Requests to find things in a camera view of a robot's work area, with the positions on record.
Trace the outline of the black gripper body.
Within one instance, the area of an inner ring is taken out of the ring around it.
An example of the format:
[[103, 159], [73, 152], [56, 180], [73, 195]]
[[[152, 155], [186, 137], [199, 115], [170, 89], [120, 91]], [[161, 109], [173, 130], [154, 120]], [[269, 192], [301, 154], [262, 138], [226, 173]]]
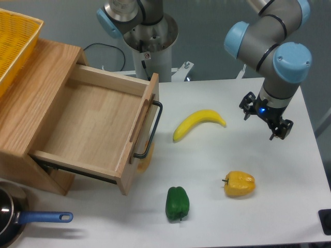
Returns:
[[284, 100], [260, 92], [255, 109], [257, 115], [267, 123], [270, 129], [280, 129], [283, 125]]

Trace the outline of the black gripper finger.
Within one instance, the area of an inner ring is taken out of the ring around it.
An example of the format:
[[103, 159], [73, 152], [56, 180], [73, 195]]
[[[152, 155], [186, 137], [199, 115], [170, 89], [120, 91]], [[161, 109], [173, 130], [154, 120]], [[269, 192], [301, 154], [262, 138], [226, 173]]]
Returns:
[[257, 111], [255, 109], [257, 99], [253, 92], [248, 92], [239, 104], [239, 108], [243, 110], [245, 114], [244, 120], [247, 120], [251, 115], [256, 115]]
[[272, 141], [274, 138], [284, 140], [290, 134], [293, 124], [294, 123], [288, 119], [282, 119], [279, 122], [271, 123], [269, 128], [272, 134], [269, 140]]

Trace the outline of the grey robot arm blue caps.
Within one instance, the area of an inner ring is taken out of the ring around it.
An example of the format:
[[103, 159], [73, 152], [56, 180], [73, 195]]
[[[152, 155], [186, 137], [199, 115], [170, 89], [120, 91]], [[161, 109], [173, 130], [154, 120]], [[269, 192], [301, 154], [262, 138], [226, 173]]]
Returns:
[[[224, 48], [264, 77], [258, 95], [248, 93], [240, 103], [246, 117], [257, 115], [272, 131], [286, 138], [292, 121], [282, 115], [308, 75], [310, 51], [287, 37], [310, 17], [308, 1], [250, 1], [260, 19], [255, 24], [238, 22], [228, 31]], [[169, 51], [178, 37], [178, 27], [163, 10], [162, 1], [107, 1], [97, 10], [97, 19], [112, 38], [123, 38], [132, 49], [141, 78], [160, 70], [170, 77], [170, 59], [157, 66], [151, 59]]]

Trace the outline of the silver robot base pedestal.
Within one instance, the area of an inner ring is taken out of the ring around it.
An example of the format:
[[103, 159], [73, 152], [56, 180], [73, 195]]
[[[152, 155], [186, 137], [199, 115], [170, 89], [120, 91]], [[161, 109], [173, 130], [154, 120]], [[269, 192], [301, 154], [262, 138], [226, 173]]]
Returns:
[[149, 80], [157, 73], [162, 83], [185, 81], [194, 64], [186, 61], [181, 67], [172, 68], [172, 46], [177, 37], [177, 23], [168, 14], [157, 24], [140, 24], [124, 34], [124, 41], [132, 51], [136, 77]]

